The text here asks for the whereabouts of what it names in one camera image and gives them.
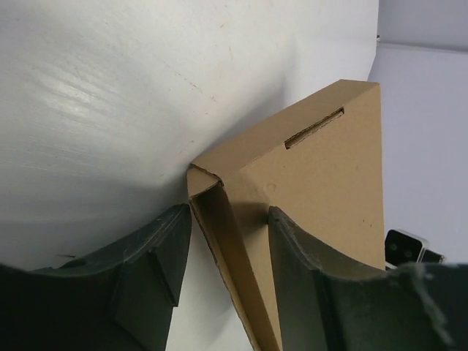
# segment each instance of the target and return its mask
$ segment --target cardboard box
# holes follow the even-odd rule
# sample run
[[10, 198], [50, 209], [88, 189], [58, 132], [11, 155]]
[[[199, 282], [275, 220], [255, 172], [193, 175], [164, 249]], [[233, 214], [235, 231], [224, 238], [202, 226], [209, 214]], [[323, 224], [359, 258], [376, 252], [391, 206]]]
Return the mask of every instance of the cardboard box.
[[282, 349], [270, 205], [327, 244], [385, 267], [380, 87], [340, 80], [198, 157], [190, 203], [255, 350]]

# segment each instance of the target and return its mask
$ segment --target white table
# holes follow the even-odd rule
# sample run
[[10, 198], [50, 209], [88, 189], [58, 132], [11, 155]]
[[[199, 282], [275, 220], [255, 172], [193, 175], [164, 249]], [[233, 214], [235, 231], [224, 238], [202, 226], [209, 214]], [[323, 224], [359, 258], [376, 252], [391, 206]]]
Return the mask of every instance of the white table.
[[[59, 265], [185, 199], [189, 162], [339, 78], [366, 80], [377, 0], [0, 5], [0, 260]], [[249, 350], [195, 230], [168, 350]]]

